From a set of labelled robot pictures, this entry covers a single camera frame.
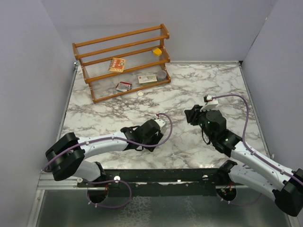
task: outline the yellow cube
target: yellow cube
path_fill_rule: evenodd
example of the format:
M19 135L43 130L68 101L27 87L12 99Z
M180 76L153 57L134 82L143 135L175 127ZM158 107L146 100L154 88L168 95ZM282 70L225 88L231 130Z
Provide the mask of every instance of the yellow cube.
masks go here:
M158 57L162 54L162 51L159 48L155 48L152 50L152 53Z

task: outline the book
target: book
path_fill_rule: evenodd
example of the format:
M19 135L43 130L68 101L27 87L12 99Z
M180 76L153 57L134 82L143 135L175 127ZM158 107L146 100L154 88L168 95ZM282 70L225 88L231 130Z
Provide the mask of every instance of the book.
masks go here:
M110 62L108 71L110 72L123 72L126 60L122 58L113 58Z

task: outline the marble table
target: marble table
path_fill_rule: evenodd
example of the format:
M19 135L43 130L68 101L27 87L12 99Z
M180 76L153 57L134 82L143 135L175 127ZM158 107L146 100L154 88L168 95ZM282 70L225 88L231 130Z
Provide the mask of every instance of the marble table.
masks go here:
M132 75L123 74L123 77L125 81L130 80L126 78L137 80L138 75L151 74L157 70L144 69ZM173 121L173 133L154 152L111 152L87 160L98 161L106 169L219 167L228 158L203 142L200 128L187 124L184 110L191 109L195 104L203 105L203 96L206 94L237 93L248 99L238 64L167 64L167 70L171 83L146 89L142 97L134 92L93 104L89 87L83 80L81 68L78 67L62 135L68 132L75 132L77 136L83 137L105 135L123 127L141 125L153 118L155 113L167 113ZM104 86L109 88L106 92L113 92L116 80L120 79L122 80L103 80L95 86L100 88L100 93L104 92ZM222 98L219 99L217 109L227 119L228 129L241 136L246 114L244 103L239 98ZM266 154L252 108L246 140L255 149Z

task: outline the gray wall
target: gray wall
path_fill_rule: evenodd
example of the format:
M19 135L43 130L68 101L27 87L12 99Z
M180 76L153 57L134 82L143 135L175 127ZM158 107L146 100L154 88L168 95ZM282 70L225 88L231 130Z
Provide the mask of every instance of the gray wall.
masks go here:
M0 225L20 227L55 141L73 59L39 0L2 0L0 31Z
M302 12L302 0L279 0L243 63L268 148L295 170L303 168Z
M42 0L64 44L164 23L175 61L243 60L276 0Z

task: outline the marble pattern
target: marble pattern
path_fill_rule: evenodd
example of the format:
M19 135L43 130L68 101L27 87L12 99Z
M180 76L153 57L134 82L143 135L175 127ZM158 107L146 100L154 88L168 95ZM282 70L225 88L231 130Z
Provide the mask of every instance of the marble pattern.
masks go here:
M156 72L158 68L144 69L124 74L125 78ZM104 168L150 169L150 168L212 168L219 167L228 158L206 145L198 126L187 124L184 110L195 104L203 104L205 94L248 94L237 64L167 64L171 83L144 90L144 96L136 92L93 104L88 85L85 84L79 67L62 135L75 132L77 136L94 137L109 134L122 127L141 125L153 118L155 113L167 113L173 121L171 138L154 152L128 150L94 156L88 161L98 161ZM110 89L116 80L102 81ZM227 119L227 127L242 134L245 122L245 105L238 98L219 99L217 107ZM246 134L247 142L266 154L252 108Z

